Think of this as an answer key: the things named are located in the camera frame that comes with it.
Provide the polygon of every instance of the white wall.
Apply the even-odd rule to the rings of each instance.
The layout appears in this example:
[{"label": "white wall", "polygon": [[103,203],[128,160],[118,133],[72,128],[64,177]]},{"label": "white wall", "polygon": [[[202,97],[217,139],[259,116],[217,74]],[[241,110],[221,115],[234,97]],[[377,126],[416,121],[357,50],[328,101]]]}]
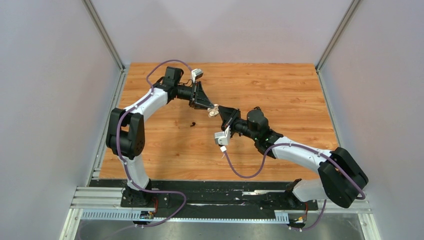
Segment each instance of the white wall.
[{"label": "white wall", "polygon": [[122,60],[317,63],[351,0],[92,0]]},{"label": "white wall", "polygon": [[365,0],[323,69],[384,240],[423,239],[424,1]]},{"label": "white wall", "polygon": [[80,0],[0,7],[0,239],[59,238],[118,68]]}]

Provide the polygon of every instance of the wood grain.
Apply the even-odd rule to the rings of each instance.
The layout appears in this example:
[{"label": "wood grain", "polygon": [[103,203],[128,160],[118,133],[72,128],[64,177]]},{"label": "wood grain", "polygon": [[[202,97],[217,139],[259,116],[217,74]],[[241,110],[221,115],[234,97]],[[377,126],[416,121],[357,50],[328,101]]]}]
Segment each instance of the wood grain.
[{"label": "wood grain", "polygon": [[[148,90],[146,75],[156,63],[133,63],[119,104],[131,105]],[[181,64],[168,66],[181,67]],[[261,107],[273,130],[290,139],[322,149],[337,147],[321,86],[312,64],[193,63],[200,68],[203,89],[215,104],[240,108],[241,116]],[[165,73],[159,68],[150,81]],[[189,79],[187,73],[181,81]],[[145,124],[144,167],[151,179],[242,181],[228,166],[214,142],[221,126],[219,116],[209,118],[204,110],[189,108],[188,101],[174,99],[153,114]],[[227,148],[235,169],[252,175],[262,155],[253,140],[235,135]],[[314,179],[312,171],[286,160],[268,157],[262,172],[252,181]],[[126,178],[121,163],[107,149],[100,178]]]}]

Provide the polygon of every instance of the small beige object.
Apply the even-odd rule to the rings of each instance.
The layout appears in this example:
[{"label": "small beige object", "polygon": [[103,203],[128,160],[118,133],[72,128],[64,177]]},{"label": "small beige object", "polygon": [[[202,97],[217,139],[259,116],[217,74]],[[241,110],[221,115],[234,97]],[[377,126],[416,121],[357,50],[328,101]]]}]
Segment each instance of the small beige object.
[{"label": "small beige object", "polygon": [[218,110],[218,104],[214,104],[213,108],[208,108],[207,111],[209,112],[209,118],[215,117],[216,115],[220,114],[220,111]]}]

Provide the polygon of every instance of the purple cable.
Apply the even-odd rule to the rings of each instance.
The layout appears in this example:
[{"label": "purple cable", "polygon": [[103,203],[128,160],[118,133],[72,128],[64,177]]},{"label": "purple cable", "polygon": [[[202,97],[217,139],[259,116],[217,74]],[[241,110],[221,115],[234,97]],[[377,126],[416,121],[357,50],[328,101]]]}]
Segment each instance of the purple cable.
[{"label": "purple cable", "polygon": [[134,225],[126,226],[124,228],[121,228],[121,229],[115,231],[114,233],[112,233],[111,235],[105,237],[104,239],[108,239],[108,238],[112,237],[113,235],[115,235],[115,234],[117,234],[117,233],[119,233],[121,231],[130,229],[130,228],[134,228],[134,227],[137,227],[137,226],[142,227],[142,228],[147,228],[147,227],[154,227],[154,226],[161,225],[161,224],[165,223],[166,221],[168,221],[173,216],[175,216],[175,214],[177,214],[184,207],[184,205],[187,202],[187,197],[186,197],[186,195],[183,192],[180,192],[180,191],[147,190],[147,189],[144,189],[141,186],[139,186],[137,183],[134,182],[133,178],[130,176],[130,172],[128,171],[128,166],[125,164],[127,162],[127,160],[124,159],[124,157],[122,156],[122,153],[121,153],[120,133],[121,133],[122,121],[124,120],[124,118],[125,118],[126,115],[128,115],[131,111],[133,111],[133,110],[136,109],[136,106],[140,106],[141,104],[143,104],[144,102],[146,102],[153,95],[153,93],[154,93],[154,87],[153,87],[153,84],[149,81],[149,77],[160,66],[162,66],[162,65],[164,65],[166,63],[169,63],[169,62],[179,62],[179,63],[182,63],[182,64],[184,64],[188,68],[188,70],[190,70],[190,72],[192,71],[192,68],[187,63],[185,63],[185,62],[183,62],[181,60],[178,60],[178,59],[171,59],[171,60],[167,60],[167,61],[161,62],[161,63],[159,63],[159,65],[157,65],[155,68],[153,68],[153,70],[146,76],[146,82],[150,85],[150,91],[148,92],[150,94],[147,94],[147,96],[145,98],[141,99],[139,102],[136,102],[133,107],[127,109],[122,114],[122,116],[119,118],[118,127],[116,128],[116,150],[117,150],[119,159],[121,159],[122,162],[124,162],[124,165],[123,165],[124,167],[123,168],[125,170],[126,177],[132,183],[132,185],[134,185],[134,187],[136,187],[140,191],[143,191],[143,192],[146,192],[146,193],[150,193],[150,194],[179,194],[179,195],[181,195],[184,198],[184,200],[183,200],[181,206],[174,213],[172,213],[171,215],[169,215],[167,218],[165,218],[162,221],[158,221],[158,222],[155,222],[155,223],[152,223],[152,224],[148,224],[148,225],[137,225],[136,224],[135,226]]},{"label": "purple cable", "polygon": [[[360,197],[356,197],[356,199],[359,199],[359,200],[364,200],[365,199],[365,193],[364,193],[364,191],[362,191],[362,189],[356,184],[356,182],[333,160],[333,159],[331,159],[329,156],[327,156],[327,155],[325,155],[325,154],[323,154],[323,153],[319,153],[317,150],[315,150],[315,149],[313,149],[313,148],[310,148],[310,147],[308,147],[308,146],[305,146],[305,145],[301,145],[301,144],[297,144],[297,143],[277,143],[277,144],[274,144],[274,145],[272,145],[272,146],[270,146],[270,147],[268,147],[267,149],[266,149],[266,151],[263,153],[263,158],[262,158],[262,164],[260,165],[260,168],[259,168],[259,170],[255,173],[255,174],[253,174],[253,175],[251,175],[251,176],[243,176],[243,175],[241,175],[241,174],[239,174],[235,169],[234,169],[234,167],[233,167],[233,164],[231,163],[231,161],[230,161],[230,157],[228,156],[228,153],[227,153],[227,151],[225,150],[225,151],[223,151],[223,153],[224,153],[224,155],[225,155],[225,157],[226,157],[226,159],[227,159],[227,161],[228,161],[228,164],[229,164],[229,167],[232,169],[232,171],[237,175],[237,176],[239,176],[239,177],[241,177],[241,178],[244,178],[244,179],[251,179],[251,178],[253,178],[253,177],[255,177],[256,175],[258,175],[261,171],[262,171],[262,168],[264,167],[264,164],[265,164],[265,159],[267,158],[267,154],[268,154],[268,152],[271,150],[271,149],[273,149],[273,148],[275,148],[275,147],[280,147],[280,146],[293,146],[293,147],[297,147],[297,148],[301,148],[301,149],[305,149],[305,150],[307,150],[307,151],[309,151],[309,152],[311,152],[311,153],[313,153],[313,154],[316,154],[316,155],[320,155],[321,157],[323,157],[323,158],[325,158],[326,160],[328,160],[331,164],[333,164],[333,166],[334,167],[336,167],[339,171],[340,171],[340,173],[341,174],[343,174],[343,176],[353,185],[353,187],[355,187],[355,189],[360,193]],[[324,209],[326,208],[326,204],[327,204],[327,200],[325,199],[324,200],[324,204],[322,205],[322,210],[321,210],[321,213],[319,214],[319,216],[318,216],[318,219],[311,225],[311,226],[309,226],[309,227],[306,227],[306,228],[303,228],[302,230],[303,231],[307,231],[307,230],[311,230],[311,229],[313,229],[313,228],[315,228],[315,226],[318,224],[318,222],[321,220],[321,218],[323,217],[323,213],[324,213]],[[298,230],[298,231],[300,231],[300,228],[296,228],[296,227],[293,227],[293,229],[295,229],[295,230]]]}]

